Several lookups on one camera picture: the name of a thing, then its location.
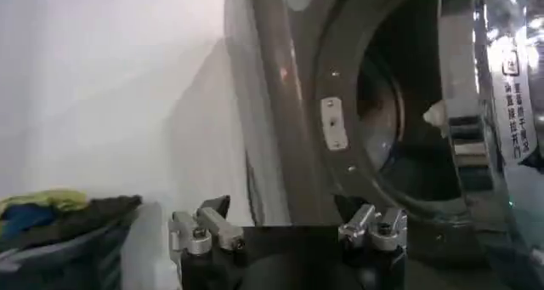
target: washing machine drum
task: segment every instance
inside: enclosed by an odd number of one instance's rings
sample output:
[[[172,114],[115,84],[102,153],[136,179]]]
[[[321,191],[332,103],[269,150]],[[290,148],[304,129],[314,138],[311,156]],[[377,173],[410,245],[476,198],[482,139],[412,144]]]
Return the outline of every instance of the washing machine drum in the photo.
[[[516,262],[538,279],[542,0],[387,1],[344,0],[322,38],[316,106],[336,192],[404,207],[419,259],[491,259],[512,280]]]

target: screw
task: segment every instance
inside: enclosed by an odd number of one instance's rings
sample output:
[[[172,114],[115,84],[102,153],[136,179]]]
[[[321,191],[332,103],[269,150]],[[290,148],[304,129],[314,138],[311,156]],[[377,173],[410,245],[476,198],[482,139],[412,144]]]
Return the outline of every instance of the screw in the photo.
[[[206,237],[206,229],[202,227],[196,227],[193,230],[193,238],[195,239],[202,239]]]
[[[391,233],[391,225],[388,223],[378,223],[377,233],[382,236],[389,235]]]
[[[234,250],[242,250],[245,247],[245,243],[242,239],[238,239],[233,243]]]

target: clothes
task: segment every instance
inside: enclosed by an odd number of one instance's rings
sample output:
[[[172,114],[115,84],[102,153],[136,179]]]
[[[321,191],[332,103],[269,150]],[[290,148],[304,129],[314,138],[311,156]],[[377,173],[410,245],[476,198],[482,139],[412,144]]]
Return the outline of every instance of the clothes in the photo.
[[[125,219],[141,203],[140,196],[91,200],[82,210],[61,213],[51,225],[33,227],[15,238],[0,241],[0,253],[9,249],[26,249],[68,241]]]
[[[7,208],[13,205],[36,204],[41,207],[54,207],[65,211],[76,211],[88,205],[84,193],[75,190],[46,190],[24,196],[12,196],[0,201],[0,218]]]
[[[55,220],[55,210],[36,204],[13,205],[2,215],[0,239],[16,237],[34,226],[49,225]]]

